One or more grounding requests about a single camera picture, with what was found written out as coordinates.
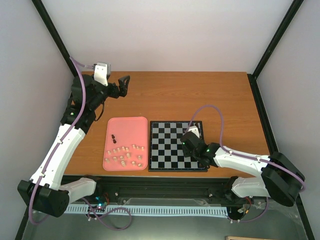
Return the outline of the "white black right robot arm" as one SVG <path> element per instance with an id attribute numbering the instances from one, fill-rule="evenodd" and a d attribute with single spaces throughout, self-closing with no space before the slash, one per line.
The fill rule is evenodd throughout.
<path id="1" fill-rule="evenodd" d="M 305 187 L 305 177 L 282 153 L 256 155 L 233 150 L 220 143 L 206 144 L 192 131 L 180 139 L 185 157 L 195 159 L 202 166 L 229 168 L 250 174 L 250 178 L 234 177 L 231 192 L 239 198 L 268 197 L 291 207 Z"/>

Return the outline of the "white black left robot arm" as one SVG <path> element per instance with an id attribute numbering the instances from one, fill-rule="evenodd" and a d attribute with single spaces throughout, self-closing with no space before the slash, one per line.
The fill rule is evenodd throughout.
<path id="1" fill-rule="evenodd" d="M 38 170 L 28 181 L 21 180 L 17 186 L 30 213 L 36 210 L 57 218 L 69 204 L 81 198 L 89 197 L 95 202 L 103 198 L 102 180 L 97 176 L 84 175 L 67 184 L 62 184 L 62 178 L 76 148 L 92 123 L 99 120 L 95 110 L 104 106 L 107 98 L 125 97 L 130 79 L 127 75 L 107 86 L 87 74 L 73 79 L 71 95 L 54 143 Z"/>

